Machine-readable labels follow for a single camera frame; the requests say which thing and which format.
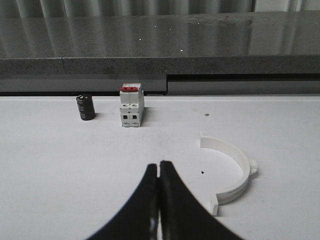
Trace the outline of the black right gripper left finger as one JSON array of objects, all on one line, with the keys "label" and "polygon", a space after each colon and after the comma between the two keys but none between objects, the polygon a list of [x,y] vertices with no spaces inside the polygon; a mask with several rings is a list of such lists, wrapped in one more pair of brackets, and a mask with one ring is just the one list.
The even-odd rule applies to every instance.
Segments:
[{"label": "black right gripper left finger", "polygon": [[149,164],[134,193],[90,240],[156,240],[159,199],[157,165]]}]

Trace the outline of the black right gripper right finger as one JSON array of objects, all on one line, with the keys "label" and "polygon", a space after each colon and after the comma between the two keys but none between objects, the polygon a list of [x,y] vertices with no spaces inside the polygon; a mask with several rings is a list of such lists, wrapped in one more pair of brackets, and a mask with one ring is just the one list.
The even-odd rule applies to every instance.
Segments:
[{"label": "black right gripper right finger", "polygon": [[174,165],[160,163],[160,215],[164,240],[240,240],[211,216],[186,187]]}]

